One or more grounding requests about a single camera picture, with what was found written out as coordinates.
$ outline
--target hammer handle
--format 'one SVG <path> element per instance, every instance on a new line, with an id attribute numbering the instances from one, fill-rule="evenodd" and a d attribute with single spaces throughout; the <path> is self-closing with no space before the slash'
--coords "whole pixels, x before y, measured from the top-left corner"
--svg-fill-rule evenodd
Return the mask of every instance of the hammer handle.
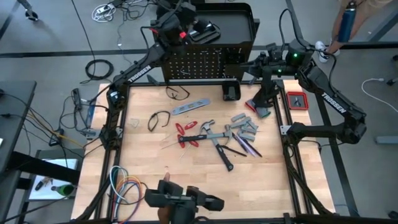
<path id="1" fill-rule="evenodd" d="M 178 139 L 178 142 L 187 142 L 187 141 L 198 141 L 198 140 L 204 140 L 207 138 L 206 134 L 201 134 L 198 136 L 181 136 Z"/>
<path id="2" fill-rule="evenodd" d="M 217 144 L 216 148 L 217 148 L 217 152 L 220 155 L 221 159 L 223 160 L 228 172 L 233 170 L 234 169 L 234 165 L 229 161 L 228 157 L 226 157 L 226 155 L 224 153 L 224 149 L 220 146 L 220 144 Z"/>

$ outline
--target gray floor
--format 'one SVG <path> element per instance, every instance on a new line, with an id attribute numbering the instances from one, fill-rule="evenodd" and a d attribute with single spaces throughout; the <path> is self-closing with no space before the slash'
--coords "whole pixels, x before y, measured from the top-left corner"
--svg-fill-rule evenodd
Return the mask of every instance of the gray floor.
<path id="1" fill-rule="evenodd" d="M 23 8 L 19 7 L 13 20 L 0 40 L 0 54 L 16 52 L 53 52 L 89 50 L 80 23 L 76 17 L 73 6 L 69 0 L 30 0 L 41 21 L 32 23 L 25 20 Z M 99 24 L 91 20 L 91 12 L 99 4 L 108 0 L 75 0 L 76 6 L 86 27 L 88 36 L 94 50 L 114 50 L 118 35 L 117 28 L 121 24 L 120 12 L 115 14 L 114 21 Z M 280 0 L 251 0 L 245 1 L 252 6 L 254 17 L 261 20 L 261 26 L 257 35 L 256 45 L 266 45 L 271 42 L 281 43 L 277 22 L 280 12 L 285 8 L 285 1 Z M 383 17 L 395 9 L 398 1 L 394 1 L 382 13 L 375 15 L 360 30 L 355 40 L 365 40 L 382 21 Z M 0 24 L 9 15 L 14 1 L 0 2 Z M 328 42 L 331 25 L 339 8 L 337 1 L 300 0 L 294 1 L 298 20 L 302 32 L 309 42 L 323 40 Z M 144 41 L 138 32 L 138 28 L 147 25 L 154 16 L 154 8 L 148 8 L 147 12 L 136 21 L 126 22 L 120 33 L 123 37 L 122 48 L 142 49 Z M 292 25 L 289 16 L 283 19 L 283 28 L 287 41 L 293 38 Z M 396 40 L 398 26 L 395 26 L 382 40 Z M 398 210 L 396 189 L 398 189 L 398 148 L 397 146 L 377 146 L 373 138 L 377 135 L 398 135 L 398 119 L 396 113 L 386 105 L 366 96 L 361 91 L 362 81 L 372 77 L 389 79 L 397 76 L 397 70 L 391 63 L 391 57 L 398 54 L 398 50 L 344 50 L 339 56 L 338 64 L 333 76 L 333 84 L 343 93 L 362 107 L 367 112 L 368 131 L 362 141 L 357 145 L 341 146 L 341 154 L 345 163 L 351 187 L 354 192 L 359 213 L 364 217 L 386 218 L 390 210 Z M 138 60 L 143 55 L 127 55 L 129 60 Z M 115 66 L 115 71 L 124 70 L 129 63 L 123 60 L 121 55 L 98 56 L 107 59 Z M 71 89 L 79 88 L 81 97 L 90 99 L 98 91 L 101 82 L 90 82 L 86 85 L 79 84 L 85 80 L 84 67 L 92 60 L 90 56 L 79 57 L 41 57 L 41 58 L 2 58 L 0 80 L 36 80 L 37 88 L 32 106 L 48 119 L 53 126 L 57 126 L 63 100 L 70 94 Z M 324 71 L 329 71 L 331 63 L 320 65 Z M 102 73 L 105 68 L 97 67 L 97 72 Z M 151 75 L 160 78 L 159 69 L 153 70 Z M 366 89 L 398 107 L 396 96 L 398 85 L 387 87 L 383 83 L 373 82 L 366 85 Z M 321 118 L 313 96 L 309 95 L 310 115 L 314 124 L 321 124 Z M 332 110 L 331 119 L 339 123 L 342 119 Z M 74 132 L 66 131 L 66 135 L 84 142 L 83 137 Z M 37 149 L 50 149 L 45 142 L 35 137 L 30 137 L 32 142 L 32 154 Z M 17 144 L 17 150 L 28 151 L 24 133 L 21 133 Z M 326 170 L 329 185 L 335 204 L 345 204 L 341 186 L 336 174 L 335 165 L 330 149 L 325 147 L 322 152 L 323 165 Z M 9 216 L 18 213 L 21 193 L 16 193 L 16 203 L 13 203 Z M 31 203 L 30 208 L 40 206 L 45 202 Z M 70 218 L 73 202 L 59 202 L 51 207 L 31 213 L 26 221 L 32 223 L 57 223 L 65 222 Z M 341 214 L 348 214 L 345 207 L 337 207 Z"/>

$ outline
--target blue water bottle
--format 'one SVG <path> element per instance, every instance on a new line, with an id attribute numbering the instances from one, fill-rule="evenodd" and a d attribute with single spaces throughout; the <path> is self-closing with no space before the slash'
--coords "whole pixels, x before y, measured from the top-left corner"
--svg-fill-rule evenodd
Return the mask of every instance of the blue water bottle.
<path id="1" fill-rule="evenodd" d="M 349 41 L 351 31 L 354 26 L 356 15 L 356 3 L 354 0 L 350 1 L 344 11 L 343 18 L 340 24 L 340 31 L 338 33 L 338 42 L 345 43 Z"/>

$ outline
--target small red case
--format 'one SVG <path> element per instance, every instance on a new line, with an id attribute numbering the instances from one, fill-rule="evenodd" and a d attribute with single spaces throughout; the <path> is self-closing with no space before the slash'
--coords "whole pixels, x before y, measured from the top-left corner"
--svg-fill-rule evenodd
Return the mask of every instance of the small red case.
<path id="1" fill-rule="evenodd" d="M 291 102 L 290 97 L 291 96 L 299 96 L 304 99 L 304 105 L 303 106 L 295 106 L 294 102 Z M 296 92 L 296 91 L 290 91 L 286 93 L 287 97 L 287 102 L 289 104 L 289 108 L 291 110 L 308 110 L 308 100 L 307 100 L 307 95 L 303 92 Z"/>

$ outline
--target green bottle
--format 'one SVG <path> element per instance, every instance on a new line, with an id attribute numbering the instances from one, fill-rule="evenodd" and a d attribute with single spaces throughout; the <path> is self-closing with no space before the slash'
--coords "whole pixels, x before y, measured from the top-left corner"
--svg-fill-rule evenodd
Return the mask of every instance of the green bottle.
<path id="1" fill-rule="evenodd" d="M 59 187 L 52 186 L 51 190 L 58 192 L 62 196 L 69 196 L 75 190 L 75 187 L 71 184 L 65 184 Z"/>

